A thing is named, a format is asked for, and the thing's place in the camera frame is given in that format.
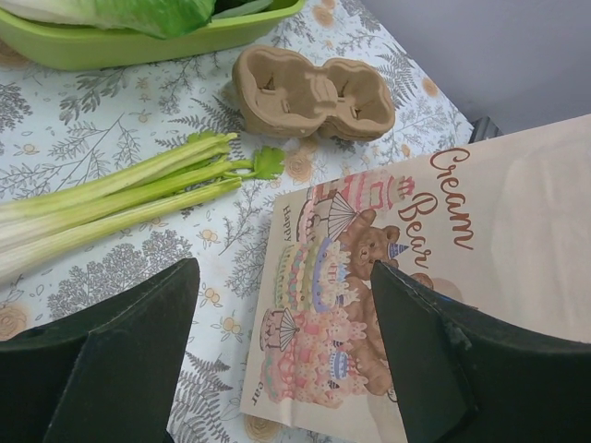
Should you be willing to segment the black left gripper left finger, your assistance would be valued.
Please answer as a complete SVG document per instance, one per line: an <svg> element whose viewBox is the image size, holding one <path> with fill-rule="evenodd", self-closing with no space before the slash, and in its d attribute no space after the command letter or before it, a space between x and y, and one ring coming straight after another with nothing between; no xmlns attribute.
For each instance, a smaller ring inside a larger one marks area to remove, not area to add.
<svg viewBox="0 0 591 443"><path fill-rule="evenodd" d="M184 258L137 286L1 344L4 442L170 442L197 304Z"/></svg>

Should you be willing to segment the floral table mat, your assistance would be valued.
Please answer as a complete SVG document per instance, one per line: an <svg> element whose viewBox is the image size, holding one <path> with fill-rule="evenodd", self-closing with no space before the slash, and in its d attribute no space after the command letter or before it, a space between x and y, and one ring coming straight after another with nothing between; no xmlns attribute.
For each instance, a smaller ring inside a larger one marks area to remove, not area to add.
<svg viewBox="0 0 591 443"><path fill-rule="evenodd" d="M464 144L472 127L359 1L308 1L262 42L322 64L360 59L385 78L394 128L353 143L285 141L284 174L248 181L207 205L110 235L1 292L1 336L120 293L184 257L201 267L199 300L169 430L179 442L321 442L324 435L245 417L239 400L274 199L417 154ZM79 185L183 143L240 132L231 70L237 50L84 73L54 71L1 50L1 197Z"/></svg>

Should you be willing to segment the long napa cabbage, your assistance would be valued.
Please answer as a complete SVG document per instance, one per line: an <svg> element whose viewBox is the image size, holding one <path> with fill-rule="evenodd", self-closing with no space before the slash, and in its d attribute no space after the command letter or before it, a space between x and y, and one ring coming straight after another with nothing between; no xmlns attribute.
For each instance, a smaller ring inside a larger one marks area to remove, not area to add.
<svg viewBox="0 0 591 443"><path fill-rule="evenodd" d="M31 0L3 1L17 17L102 30L134 30L172 39L208 25L214 18L242 17L265 10L269 1Z"/></svg>

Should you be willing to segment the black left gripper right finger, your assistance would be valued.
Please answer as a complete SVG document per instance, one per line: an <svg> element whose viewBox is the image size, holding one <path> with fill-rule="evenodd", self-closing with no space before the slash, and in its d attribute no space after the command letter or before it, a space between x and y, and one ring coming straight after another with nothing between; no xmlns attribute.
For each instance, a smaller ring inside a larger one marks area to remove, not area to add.
<svg viewBox="0 0 591 443"><path fill-rule="evenodd" d="M411 442L586 442L590 347L514 326L377 262L373 299Z"/></svg>

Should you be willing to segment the green onion bunch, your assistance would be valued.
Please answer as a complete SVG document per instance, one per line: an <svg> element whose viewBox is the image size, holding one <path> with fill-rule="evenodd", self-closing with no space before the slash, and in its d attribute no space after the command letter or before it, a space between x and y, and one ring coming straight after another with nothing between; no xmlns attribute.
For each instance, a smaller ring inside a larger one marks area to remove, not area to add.
<svg viewBox="0 0 591 443"><path fill-rule="evenodd" d="M148 219L213 200L249 179L283 173L284 153L264 146L229 157L235 133L194 133L187 142L116 173L1 206L1 281Z"/></svg>

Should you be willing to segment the green vegetable tray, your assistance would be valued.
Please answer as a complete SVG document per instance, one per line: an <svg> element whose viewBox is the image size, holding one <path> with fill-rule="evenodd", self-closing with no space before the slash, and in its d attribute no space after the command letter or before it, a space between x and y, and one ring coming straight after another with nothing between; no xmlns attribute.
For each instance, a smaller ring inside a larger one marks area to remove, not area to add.
<svg viewBox="0 0 591 443"><path fill-rule="evenodd" d="M50 25L1 12L1 41L39 65L64 71L133 66L207 54L248 45L299 13L304 1L274 1L257 14L216 18L171 40L133 30L98 30Z"/></svg>

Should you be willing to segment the brown paper takeout bag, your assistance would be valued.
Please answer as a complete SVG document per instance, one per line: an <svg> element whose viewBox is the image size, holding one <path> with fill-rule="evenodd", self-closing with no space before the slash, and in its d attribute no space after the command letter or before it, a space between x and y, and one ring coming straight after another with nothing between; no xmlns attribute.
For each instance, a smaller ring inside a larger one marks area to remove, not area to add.
<svg viewBox="0 0 591 443"><path fill-rule="evenodd" d="M589 117L277 197L243 413L404 441L370 301L379 259L503 320L589 341Z"/></svg>

